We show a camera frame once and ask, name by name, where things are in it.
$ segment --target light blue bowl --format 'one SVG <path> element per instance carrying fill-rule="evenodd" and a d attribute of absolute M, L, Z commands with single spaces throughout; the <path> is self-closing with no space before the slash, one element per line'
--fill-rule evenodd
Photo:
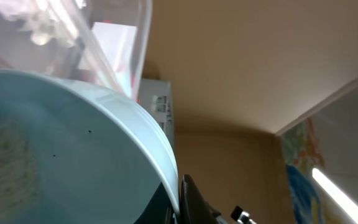
<path fill-rule="evenodd" d="M 92 93 L 101 106 L 65 84 L 84 96 Z M 175 166 L 175 170 L 176 164 L 172 165 L 172 158 L 166 164 L 155 163 L 171 157 L 172 150 L 165 157 L 145 152 L 143 146 L 148 143 L 138 140 L 144 137 L 142 133 L 150 133 L 134 134 L 121 118 L 107 112 L 109 106 L 132 111 L 132 102 L 123 103 L 125 98 L 117 93 L 108 98 L 111 90 L 87 89 L 87 85 L 0 70 L 0 119 L 14 118 L 23 127 L 34 148 L 40 179 L 39 203 L 13 223 L 134 223 L 161 181 L 178 212 L 177 189 L 169 189 L 177 186 L 177 173 L 175 183 L 175 171 L 169 174 L 172 177 L 160 171 L 164 166 Z"/>

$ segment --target colorful painting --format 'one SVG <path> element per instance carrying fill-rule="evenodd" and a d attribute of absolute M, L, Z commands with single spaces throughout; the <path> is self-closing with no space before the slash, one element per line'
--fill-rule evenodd
<path fill-rule="evenodd" d="M 313 121 L 308 118 L 287 131 L 282 137 L 295 219 L 298 224 L 342 224 L 332 211 L 335 205 L 311 179 L 314 167 L 324 169 Z"/>

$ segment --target brown wall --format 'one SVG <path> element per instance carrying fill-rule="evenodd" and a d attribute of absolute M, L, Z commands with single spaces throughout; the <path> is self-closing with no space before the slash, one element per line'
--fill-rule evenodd
<path fill-rule="evenodd" d="M 190 174 L 227 221 L 239 205 L 259 224 L 294 223 L 284 162 L 272 136 L 189 133 L 177 134 L 176 141 L 180 181 Z"/>

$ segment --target transparent plastic lid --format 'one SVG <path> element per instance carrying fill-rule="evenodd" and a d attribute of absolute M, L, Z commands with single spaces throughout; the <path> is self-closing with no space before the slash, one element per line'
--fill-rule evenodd
<path fill-rule="evenodd" d="M 0 0 L 0 68 L 82 80 L 137 98 L 151 0 Z"/>

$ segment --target white plastic item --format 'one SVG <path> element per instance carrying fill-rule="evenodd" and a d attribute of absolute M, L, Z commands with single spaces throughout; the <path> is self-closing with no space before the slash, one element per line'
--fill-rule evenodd
<path fill-rule="evenodd" d="M 136 99 L 151 8 L 151 0 L 0 0 L 0 68 L 82 80 Z M 103 42 L 91 30 L 95 22 L 133 31 L 104 28 L 122 41 Z"/>
<path fill-rule="evenodd" d="M 39 173 L 40 203 L 14 224 L 133 223 L 161 182 L 179 215 L 171 146 L 118 92 L 0 70 L 0 117 L 23 126 Z"/>

